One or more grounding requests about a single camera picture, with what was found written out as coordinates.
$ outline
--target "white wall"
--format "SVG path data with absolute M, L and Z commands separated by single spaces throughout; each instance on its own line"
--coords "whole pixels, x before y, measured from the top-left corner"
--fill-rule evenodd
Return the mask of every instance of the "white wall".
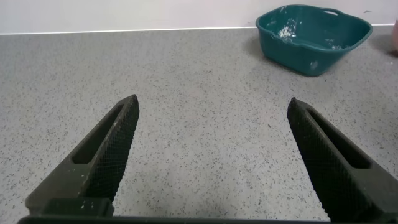
M 0 0 L 0 34 L 247 27 L 286 4 L 331 7 L 372 24 L 398 16 L 398 0 Z

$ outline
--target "teal plastic basin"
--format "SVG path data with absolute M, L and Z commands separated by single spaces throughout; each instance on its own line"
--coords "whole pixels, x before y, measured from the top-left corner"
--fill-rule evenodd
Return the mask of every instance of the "teal plastic basin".
M 327 71 L 372 33 L 368 22 L 336 9 L 288 5 L 256 21 L 264 55 L 306 76 Z

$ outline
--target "white debris in tub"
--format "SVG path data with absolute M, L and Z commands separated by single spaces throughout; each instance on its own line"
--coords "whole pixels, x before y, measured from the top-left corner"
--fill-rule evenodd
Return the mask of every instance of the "white debris in tub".
M 331 46 L 332 42 L 335 41 L 335 40 L 333 40 L 333 39 L 325 39 L 325 41 L 328 43 L 328 45 Z
M 278 36 L 280 38 L 290 37 L 292 35 L 292 33 L 290 32 L 291 30 L 292 29 L 289 29 L 289 27 L 285 26 L 279 31 Z
M 292 41 L 289 37 L 296 36 L 296 22 L 288 19 L 286 25 L 278 32 L 278 36 L 284 40 Z

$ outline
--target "gray speckled countertop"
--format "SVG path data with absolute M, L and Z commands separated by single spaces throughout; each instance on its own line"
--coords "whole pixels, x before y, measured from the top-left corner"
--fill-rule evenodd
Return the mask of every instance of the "gray speckled countertop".
M 121 98 L 140 118 L 115 215 L 327 220 L 286 118 L 313 105 L 398 177 L 390 27 L 307 78 L 256 29 L 0 36 L 0 223 Z

